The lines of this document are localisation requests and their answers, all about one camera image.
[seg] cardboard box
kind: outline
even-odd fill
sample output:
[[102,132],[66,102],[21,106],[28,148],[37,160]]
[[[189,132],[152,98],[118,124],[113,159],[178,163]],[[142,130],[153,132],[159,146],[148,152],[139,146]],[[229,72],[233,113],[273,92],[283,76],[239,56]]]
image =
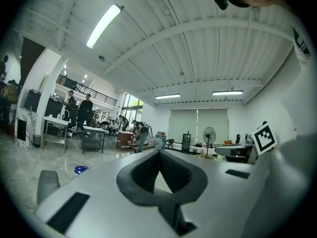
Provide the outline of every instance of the cardboard box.
[[158,131],[158,132],[157,132],[157,135],[159,135],[159,136],[165,136],[166,133],[165,133],[165,132]]

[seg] balcony railing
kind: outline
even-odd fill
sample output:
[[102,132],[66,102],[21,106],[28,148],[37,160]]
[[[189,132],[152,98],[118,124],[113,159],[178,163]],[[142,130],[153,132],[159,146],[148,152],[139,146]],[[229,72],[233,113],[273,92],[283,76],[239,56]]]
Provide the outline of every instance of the balcony railing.
[[63,75],[58,76],[56,83],[63,85],[63,86],[65,86],[73,91],[85,94],[85,95],[89,93],[92,98],[99,100],[99,101],[102,101],[102,102],[105,102],[105,103],[112,105],[112,106],[115,106],[115,104],[117,102],[117,100],[115,100],[115,99],[113,99],[105,94],[102,94],[100,92],[97,92],[97,91],[95,91],[87,86],[79,84],[76,81],[71,80],[70,78],[65,77]]

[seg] standing fan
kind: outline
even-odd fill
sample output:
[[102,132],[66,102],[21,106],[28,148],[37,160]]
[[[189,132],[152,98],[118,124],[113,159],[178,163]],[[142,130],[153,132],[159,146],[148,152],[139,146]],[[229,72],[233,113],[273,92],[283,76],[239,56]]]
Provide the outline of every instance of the standing fan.
[[207,155],[208,155],[208,148],[209,144],[211,145],[210,148],[212,148],[212,144],[216,140],[216,132],[212,127],[207,127],[204,130],[204,135],[203,135],[204,141],[207,144]]

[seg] black slot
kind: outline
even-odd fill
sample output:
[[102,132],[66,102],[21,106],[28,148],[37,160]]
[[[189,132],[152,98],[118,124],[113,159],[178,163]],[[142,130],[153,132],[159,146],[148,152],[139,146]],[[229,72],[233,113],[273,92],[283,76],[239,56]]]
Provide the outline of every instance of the black slot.
[[235,177],[240,177],[243,179],[248,179],[250,173],[246,173],[246,172],[241,172],[241,171],[236,171],[236,170],[232,170],[232,169],[228,169],[226,171],[226,174],[235,176]]
[[18,129],[16,137],[22,141],[26,140],[26,121],[23,121],[21,119],[18,120]]
[[83,208],[90,196],[82,193],[75,193],[47,224],[56,231],[64,234],[74,221],[77,214]]

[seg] desk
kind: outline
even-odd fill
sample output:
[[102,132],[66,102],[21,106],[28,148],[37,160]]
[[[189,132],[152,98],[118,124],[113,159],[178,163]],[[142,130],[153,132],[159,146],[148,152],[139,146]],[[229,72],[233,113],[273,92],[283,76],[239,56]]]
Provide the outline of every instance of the desk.
[[[57,143],[57,144],[63,144],[64,145],[64,152],[66,152],[66,135],[67,135],[67,126],[68,126],[68,121],[64,121],[64,120],[60,120],[54,117],[44,117],[44,120],[48,121],[46,123],[46,133],[45,133],[45,137],[42,135],[42,149],[44,149],[44,141],[46,142],[53,142],[53,143]],[[57,132],[57,137],[53,136],[53,135],[48,135],[48,126],[49,126],[49,122],[55,124],[55,127],[58,128],[58,132]],[[65,129],[65,138],[64,139],[60,139],[59,135],[59,130],[63,128]]]
[[[100,138],[85,138],[84,134],[85,132],[92,132],[92,133],[98,133],[100,134]],[[81,149],[83,150],[84,154],[84,148],[85,145],[91,145],[91,146],[99,146],[102,148],[102,153],[104,153],[104,144],[105,144],[105,136],[106,136],[107,131],[101,128],[93,128],[93,127],[88,127],[88,126],[83,126],[83,132],[82,132],[82,137],[81,137]]]
[[130,148],[131,146],[128,145],[128,141],[132,140],[131,136],[133,136],[133,135],[134,134],[132,132],[119,130],[116,148],[117,149]]

